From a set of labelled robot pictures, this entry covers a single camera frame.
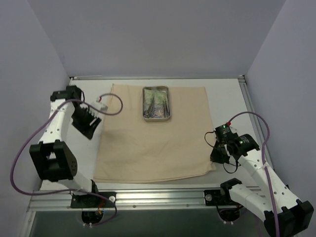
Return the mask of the metal instrument tray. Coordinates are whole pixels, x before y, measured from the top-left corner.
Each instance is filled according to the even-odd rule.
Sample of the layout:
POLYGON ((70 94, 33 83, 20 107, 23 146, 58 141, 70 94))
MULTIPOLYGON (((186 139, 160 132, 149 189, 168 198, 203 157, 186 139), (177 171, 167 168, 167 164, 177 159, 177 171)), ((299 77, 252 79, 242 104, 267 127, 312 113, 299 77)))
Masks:
MULTIPOLYGON (((142 89, 142 114, 149 107, 149 104, 146 104, 146 102, 144 101, 144 90, 145 89, 151 89, 154 92, 161 90, 161 91, 165 91, 167 93, 166 101, 168 102, 169 117, 167 117, 167 118, 144 118, 144 115, 143 115, 144 120, 146 122, 163 122, 163 121, 168 121, 171 118, 169 88, 167 86, 165 86, 165 85, 154 85, 154 86, 145 86, 145 87, 143 87, 143 89, 142 89)), ((163 104, 157 105, 155 103, 154 109, 155 108, 160 108, 160 107, 163 108, 163 104)))

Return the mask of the surgical forceps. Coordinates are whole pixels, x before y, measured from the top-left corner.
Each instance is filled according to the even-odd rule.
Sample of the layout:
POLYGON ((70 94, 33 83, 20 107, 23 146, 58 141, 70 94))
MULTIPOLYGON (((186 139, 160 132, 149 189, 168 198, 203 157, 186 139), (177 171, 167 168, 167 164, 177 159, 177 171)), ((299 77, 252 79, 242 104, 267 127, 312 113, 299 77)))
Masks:
POLYGON ((169 117, 169 110, 168 110, 168 102, 164 99, 163 101, 163 110, 164 110, 164 117, 169 117))

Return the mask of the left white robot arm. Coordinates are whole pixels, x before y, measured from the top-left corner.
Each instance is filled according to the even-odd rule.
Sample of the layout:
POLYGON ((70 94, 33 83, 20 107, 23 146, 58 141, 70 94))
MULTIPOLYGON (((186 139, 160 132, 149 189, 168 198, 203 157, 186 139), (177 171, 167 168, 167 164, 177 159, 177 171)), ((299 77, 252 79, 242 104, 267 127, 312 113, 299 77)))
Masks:
POLYGON ((75 85, 52 93, 51 121, 38 144, 30 146, 29 153, 41 180, 63 184, 75 192, 84 190, 82 202, 94 207, 100 200, 97 186, 78 171, 77 159, 66 144, 69 125, 90 140, 101 122, 89 107, 81 106, 82 96, 83 91, 75 85))

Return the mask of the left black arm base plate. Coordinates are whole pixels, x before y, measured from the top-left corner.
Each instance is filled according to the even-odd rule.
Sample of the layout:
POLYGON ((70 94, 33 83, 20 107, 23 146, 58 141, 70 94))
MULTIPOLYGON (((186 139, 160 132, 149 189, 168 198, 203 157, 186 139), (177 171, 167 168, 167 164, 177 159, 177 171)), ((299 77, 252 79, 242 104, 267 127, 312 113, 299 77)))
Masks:
MULTIPOLYGON (((116 192, 100 192, 99 195, 106 197, 112 202, 116 202, 116 192)), ((106 201, 100 197, 92 195, 72 195, 71 208, 85 209, 85 208, 111 208, 114 207, 109 201, 106 201)))

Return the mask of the surgical scissors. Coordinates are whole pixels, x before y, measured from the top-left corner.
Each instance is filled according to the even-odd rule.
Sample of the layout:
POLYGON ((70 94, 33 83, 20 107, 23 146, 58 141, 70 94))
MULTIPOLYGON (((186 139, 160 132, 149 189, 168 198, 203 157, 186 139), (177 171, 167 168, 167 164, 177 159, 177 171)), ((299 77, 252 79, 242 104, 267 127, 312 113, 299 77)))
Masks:
POLYGON ((153 113, 154 106, 155 106, 155 99, 152 98, 149 107, 148 107, 148 108, 144 111, 144 113, 143 113, 144 118, 149 119, 149 118, 152 117, 152 113, 153 113))

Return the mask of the beige cloth wrap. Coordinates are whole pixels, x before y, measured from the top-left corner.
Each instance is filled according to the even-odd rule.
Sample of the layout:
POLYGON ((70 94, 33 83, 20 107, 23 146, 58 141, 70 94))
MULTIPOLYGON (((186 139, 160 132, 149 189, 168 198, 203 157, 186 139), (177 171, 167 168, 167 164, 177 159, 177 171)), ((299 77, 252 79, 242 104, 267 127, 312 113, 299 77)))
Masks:
POLYGON ((141 86, 113 84, 93 178, 148 183, 202 176, 215 170, 209 156, 213 130, 204 87, 171 87, 171 117, 145 121, 141 86))

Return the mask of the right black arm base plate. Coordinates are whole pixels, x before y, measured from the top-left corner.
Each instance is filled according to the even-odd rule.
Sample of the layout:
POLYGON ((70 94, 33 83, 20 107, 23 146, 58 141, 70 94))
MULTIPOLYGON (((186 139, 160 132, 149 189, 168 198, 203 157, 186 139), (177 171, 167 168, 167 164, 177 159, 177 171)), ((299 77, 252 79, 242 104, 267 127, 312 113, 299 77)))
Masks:
POLYGON ((220 189, 204 190, 203 195, 206 206, 242 206, 242 204, 235 202, 227 195, 222 194, 220 189))

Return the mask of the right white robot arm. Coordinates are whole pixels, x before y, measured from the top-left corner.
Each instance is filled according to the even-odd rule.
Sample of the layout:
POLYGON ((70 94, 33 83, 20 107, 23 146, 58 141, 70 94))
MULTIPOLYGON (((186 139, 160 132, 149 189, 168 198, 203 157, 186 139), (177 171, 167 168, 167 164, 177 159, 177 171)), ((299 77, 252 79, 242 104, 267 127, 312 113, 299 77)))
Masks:
POLYGON ((308 228, 314 208, 309 201, 301 201, 277 176, 269 163, 259 155, 262 151, 249 135, 233 133, 230 123, 214 130, 216 142, 210 160, 218 164, 233 158, 260 188, 263 197, 247 188, 237 178, 220 185, 219 200, 238 203, 258 217, 272 237, 293 237, 308 228))

